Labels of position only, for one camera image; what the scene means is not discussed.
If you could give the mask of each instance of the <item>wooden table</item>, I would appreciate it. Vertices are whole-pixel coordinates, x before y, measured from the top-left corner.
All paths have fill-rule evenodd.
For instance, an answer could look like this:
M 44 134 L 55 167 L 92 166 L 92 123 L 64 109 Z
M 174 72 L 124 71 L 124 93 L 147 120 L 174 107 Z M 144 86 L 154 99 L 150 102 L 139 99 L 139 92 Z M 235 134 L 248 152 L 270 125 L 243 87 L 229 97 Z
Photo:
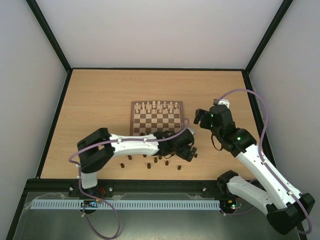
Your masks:
M 198 108 L 209 110 L 213 100 L 224 93 L 245 88 L 240 71 L 178 70 L 73 70 L 52 142 L 43 167 L 43 179 L 73 179 L 77 168 L 68 157 L 77 143 L 99 128 L 129 135 L 132 101 L 177 100 L 183 102 L 184 116 L 195 130 L 198 157 L 191 162 L 176 156 L 154 163 L 154 157 L 133 155 L 112 158 L 98 172 L 99 179 L 118 180 L 215 180 L 228 170 L 245 179 L 252 173 L 227 151 L 217 151 L 211 132 L 193 124 Z M 236 92 L 227 97 L 237 127 L 247 129 L 256 139 L 258 132 L 248 95 Z

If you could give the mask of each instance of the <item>chessboard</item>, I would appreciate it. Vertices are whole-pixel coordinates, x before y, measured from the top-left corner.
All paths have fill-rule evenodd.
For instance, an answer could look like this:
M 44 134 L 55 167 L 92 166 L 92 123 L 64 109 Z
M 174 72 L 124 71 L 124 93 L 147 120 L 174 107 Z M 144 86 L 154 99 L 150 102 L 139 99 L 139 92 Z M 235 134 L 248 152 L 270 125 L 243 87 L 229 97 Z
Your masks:
M 131 103 L 130 136 L 155 132 L 179 132 L 184 127 L 182 101 L 133 101 Z

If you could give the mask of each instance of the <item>robotic arm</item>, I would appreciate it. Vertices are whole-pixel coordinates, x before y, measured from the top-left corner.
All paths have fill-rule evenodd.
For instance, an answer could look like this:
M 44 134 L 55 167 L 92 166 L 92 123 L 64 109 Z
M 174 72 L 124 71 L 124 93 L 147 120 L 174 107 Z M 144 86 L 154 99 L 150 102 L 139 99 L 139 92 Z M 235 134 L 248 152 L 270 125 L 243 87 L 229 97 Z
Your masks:
M 209 111 L 198 109 L 194 123 L 203 129 L 211 130 L 212 135 L 221 143 L 221 148 L 230 152 L 249 168 L 265 189 L 252 185 L 230 170 L 217 179 L 219 190 L 223 195 L 231 193 L 251 203 L 266 215 L 272 227 L 281 234 L 287 234 L 306 219 L 292 195 L 300 197 L 299 201 L 308 214 L 315 199 L 309 193 L 302 194 L 290 184 L 264 154 L 262 154 L 263 159 L 260 158 L 257 141 L 247 130 L 236 127 L 227 100 L 216 101 Z M 266 165 L 286 184 L 289 191 L 280 184 Z
M 91 148 L 79 154 L 81 164 L 81 183 L 84 189 L 90 189 L 98 184 L 97 172 L 113 157 L 121 155 L 142 154 L 148 156 L 167 156 L 175 154 L 178 157 L 191 162 L 197 149 L 194 131 L 191 128 L 185 129 L 175 137 L 174 132 L 155 132 L 145 136 L 121 136 L 109 134 L 107 128 L 100 128 L 78 142 L 78 150 L 91 145 L 109 141 L 103 148 Z

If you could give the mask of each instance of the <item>white cable tray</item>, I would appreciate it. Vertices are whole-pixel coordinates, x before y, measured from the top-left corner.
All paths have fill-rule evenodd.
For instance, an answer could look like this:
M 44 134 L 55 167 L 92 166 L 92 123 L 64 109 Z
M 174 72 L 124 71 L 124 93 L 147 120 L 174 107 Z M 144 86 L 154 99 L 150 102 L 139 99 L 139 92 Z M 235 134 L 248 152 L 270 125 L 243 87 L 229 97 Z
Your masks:
M 218 200 L 108 200 L 116 210 L 220 210 Z M 37 199 L 30 209 L 46 210 L 82 210 L 84 200 L 73 199 Z M 106 203 L 95 203 L 86 209 L 110 210 Z

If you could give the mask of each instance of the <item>metal bar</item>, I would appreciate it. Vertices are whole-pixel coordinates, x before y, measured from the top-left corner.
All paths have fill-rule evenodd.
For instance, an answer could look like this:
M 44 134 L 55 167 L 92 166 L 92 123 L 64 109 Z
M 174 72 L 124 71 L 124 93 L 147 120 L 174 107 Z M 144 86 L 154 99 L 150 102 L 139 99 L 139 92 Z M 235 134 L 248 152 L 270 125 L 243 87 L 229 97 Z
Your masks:
M 261 39 L 258 47 L 256 48 L 254 54 L 252 55 L 248 65 L 245 68 L 245 71 L 247 74 L 251 72 L 251 70 L 254 68 L 256 62 L 258 61 L 260 55 L 264 51 L 265 47 L 267 46 L 269 40 L 271 39 L 272 35 L 276 31 L 278 25 L 280 24 L 282 18 L 286 14 L 287 10 L 289 9 L 291 3 L 293 0 L 284 0 L 282 4 L 280 5 L 278 11 L 276 12 L 274 18 L 272 19 L 268 29 L 266 30 L 263 38 Z
M 243 71 L 242 75 L 243 75 L 245 88 L 248 89 L 248 90 L 253 91 L 253 87 L 252 87 L 249 75 L 246 73 L 246 71 Z M 251 109 L 252 109 L 252 113 L 253 113 L 256 129 L 258 130 L 259 136 L 261 136 L 262 129 L 264 128 L 264 121 L 262 120 L 262 116 L 261 116 L 261 112 L 260 112 L 260 109 L 259 109 L 259 106 L 258 106 L 257 99 L 251 93 L 248 93 L 248 98 L 249 98 L 249 102 L 250 102 L 250 105 L 251 105 Z M 269 161 L 275 167 L 277 167 L 275 159 L 274 159 L 274 156 L 272 154 L 272 150 L 271 150 L 271 147 L 270 147 L 270 143 L 269 143 L 269 139 L 268 139 L 267 133 L 264 135 L 264 138 L 263 138 L 262 149 L 263 149 L 264 154 L 269 159 Z
M 48 38 L 49 42 L 51 43 L 55 53 L 57 54 L 58 58 L 60 59 L 64 69 L 67 73 L 69 73 L 72 68 L 70 64 L 68 63 L 68 60 L 64 53 L 62 52 L 61 47 L 59 46 L 59 43 L 52 32 L 47 20 L 45 19 L 45 16 L 43 15 L 39 5 L 37 4 L 36 0 L 26 0 L 28 3 L 30 9 L 32 10 L 35 18 L 37 19 L 38 23 L 40 24 L 42 30 L 44 31 L 44 34 Z
M 231 71 L 240 72 L 241 68 L 170 68 L 170 67 L 74 67 L 76 70 L 154 70 L 154 71 Z
M 68 89 L 68 85 L 69 85 L 69 82 L 70 82 L 72 71 L 73 71 L 72 69 L 70 71 L 68 71 L 68 74 L 66 76 L 66 79 L 65 79 L 65 82 L 64 82 L 64 85 L 63 85 L 63 88 L 62 88 L 62 92 L 61 92 L 61 95 L 60 95 L 60 99 L 59 99 L 58 105 L 56 107 L 56 111 L 54 113 L 54 116 L 53 116 L 53 120 L 52 120 L 51 128 L 50 128 L 50 131 L 49 131 L 49 134 L 48 134 L 48 138 L 47 138 L 45 146 L 44 146 L 44 150 L 43 150 L 43 153 L 42 153 L 42 156 L 41 156 L 41 160 L 40 160 L 38 169 L 36 171 L 36 175 L 35 175 L 36 178 L 40 178 L 41 177 L 41 173 L 42 173 L 42 170 L 43 170 L 44 165 L 45 165 L 45 161 L 46 161 L 46 158 L 47 158 L 47 155 L 48 155 L 48 151 L 49 151 L 49 147 L 50 147 L 50 144 L 51 144 L 51 140 L 52 140 L 52 137 L 53 137 L 55 129 L 56 129 L 56 125 L 57 125 L 59 114 L 60 114 L 60 111 L 61 111 L 61 108 L 62 108 L 62 104 L 64 102 L 65 95 L 66 95 L 66 92 L 67 92 L 67 89 Z

